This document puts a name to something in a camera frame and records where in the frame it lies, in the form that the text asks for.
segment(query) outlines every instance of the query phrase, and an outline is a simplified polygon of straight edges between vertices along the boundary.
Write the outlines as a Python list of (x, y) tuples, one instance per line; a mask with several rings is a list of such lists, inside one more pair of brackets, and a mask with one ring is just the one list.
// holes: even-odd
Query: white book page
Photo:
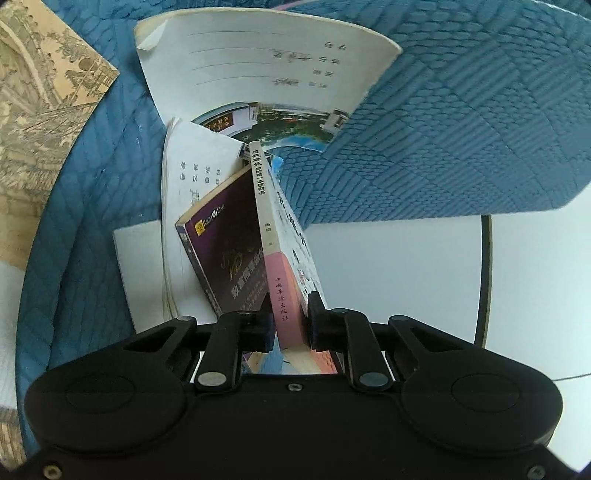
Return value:
[(14, 359), (25, 272), (0, 261), (0, 407), (17, 408)]
[(163, 14), (135, 35), (165, 123), (178, 116), (265, 149), (324, 150), (401, 52), (358, 25), (256, 8)]
[(135, 333), (173, 315), (163, 295), (164, 271), (160, 220), (113, 231), (117, 262)]
[(241, 142), (191, 122), (179, 121), (168, 135), (163, 162), (162, 237), (165, 278), (176, 316), (193, 316), (199, 323), (217, 320), (175, 223), (192, 204), (240, 170), (241, 149)]

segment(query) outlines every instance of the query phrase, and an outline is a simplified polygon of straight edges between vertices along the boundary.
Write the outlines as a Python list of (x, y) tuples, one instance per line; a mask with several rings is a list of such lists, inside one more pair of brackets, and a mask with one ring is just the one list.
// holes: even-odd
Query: metal pin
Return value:
[(380, 388), (388, 383), (388, 377), (380, 372), (367, 372), (359, 377), (359, 381), (368, 388)]
[(204, 387), (219, 387), (226, 383), (226, 376), (221, 372), (205, 372), (197, 377), (197, 381)]
[(60, 480), (61, 468), (57, 465), (46, 465), (43, 467), (43, 476), (47, 478), (47, 480)]
[(546, 476), (546, 469), (541, 465), (534, 465), (527, 472), (528, 480), (544, 480)]

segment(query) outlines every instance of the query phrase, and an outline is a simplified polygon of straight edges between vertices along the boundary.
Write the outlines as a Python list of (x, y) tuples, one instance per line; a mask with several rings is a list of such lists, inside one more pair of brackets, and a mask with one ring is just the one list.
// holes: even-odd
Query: blue quilt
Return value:
[[(22, 401), (31, 382), (133, 333), (112, 231), (159, 218), (164, 141), (135, 23), (178, 8), (280, 3), (47, 0), (121, 75), (63, 167), (27, 268), (17, 334), (27, 452), (35, 442)], [(533, 0), (293, 8), (372, 28), (404, 49), (324, 154), (275, 152), (301, 223), (543, 210), (577, 195), (591, 179), (591, 5), (553, 3), (560, 8)]]

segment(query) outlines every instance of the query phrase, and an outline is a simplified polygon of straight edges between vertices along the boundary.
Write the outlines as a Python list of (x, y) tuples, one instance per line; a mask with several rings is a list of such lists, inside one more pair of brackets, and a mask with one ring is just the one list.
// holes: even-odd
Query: book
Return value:
[(25, 271), (61, 167), (118, 75), (42, 0), (0, 1), (0, 261)]
[(217, 316), (259, 310), (269, 289), (250, 165), (195, 203), (176, 228)]
[(262, 150), (251, 142), (252, 181), (267, 283), (279, 345), (285, 358), (300, 372), (337, 373), (330, 352), (309, 347), (305, 323), (308, 294), (324, 294), (306, 236)]
[(134, 34), (165, 124), (180, 117), (266, 150), (324, 151), (402, 52), (359, 25), (261, 8), (166, 12)]
[(118, 228), (113, 240), (135, 333), (173, 318), (164, 288), (160, 220)]
[(244, 152), (243, 143), (192, 122), (173, 119), (168, 127), (162, 165), (161, 234), (164, 289), (172, 317), (193, 316), (199, 323), (217, 321), (175, 224), (192, 205), (245, 165)]

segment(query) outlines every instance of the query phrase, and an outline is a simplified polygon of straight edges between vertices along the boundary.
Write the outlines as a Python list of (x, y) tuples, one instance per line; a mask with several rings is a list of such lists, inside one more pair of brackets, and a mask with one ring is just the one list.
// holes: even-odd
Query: purple book cover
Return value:
[(269, 288), (252, 170), (245, 170), (178, 227), (186, 233), (196, 257), (191, 262), (216, 313), (258, 310)]

